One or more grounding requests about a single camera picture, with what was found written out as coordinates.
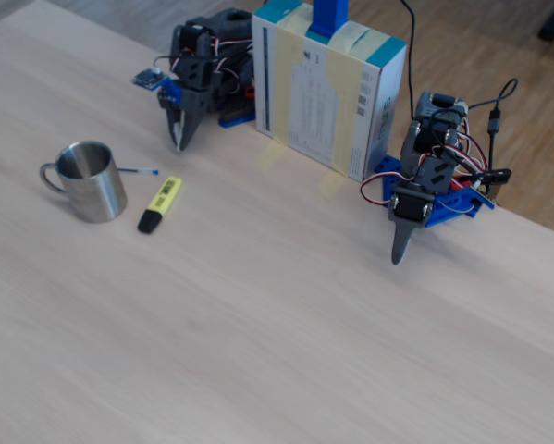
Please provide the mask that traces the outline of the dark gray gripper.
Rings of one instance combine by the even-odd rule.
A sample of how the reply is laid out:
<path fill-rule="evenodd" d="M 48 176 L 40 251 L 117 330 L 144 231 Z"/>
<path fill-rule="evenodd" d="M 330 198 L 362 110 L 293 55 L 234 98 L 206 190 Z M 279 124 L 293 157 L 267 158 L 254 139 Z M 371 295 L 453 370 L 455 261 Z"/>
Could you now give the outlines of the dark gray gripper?
<path fill-rule="evenodd" d="M 211 105 L 212 95 L 208 90 L 193 89 L 182 90 L 181 108 L 170 102 L 160 104 L 166 112 L 168 130 L 177 152 L 186 150 Z"/>

